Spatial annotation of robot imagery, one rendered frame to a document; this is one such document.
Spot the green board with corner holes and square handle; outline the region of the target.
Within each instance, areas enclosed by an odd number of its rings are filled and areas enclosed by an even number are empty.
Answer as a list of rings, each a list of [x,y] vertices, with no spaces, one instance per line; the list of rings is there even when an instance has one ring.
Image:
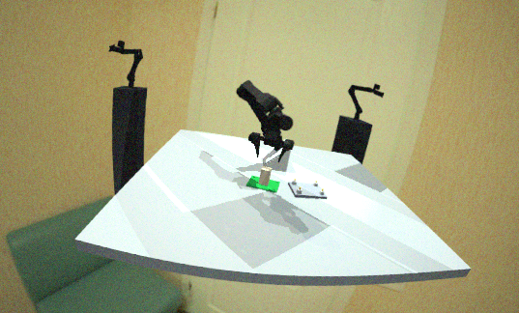
[[[272,168],[263,166],[260,177],[251,176],[246,186],[277,193],[280,182],[270,180]]]

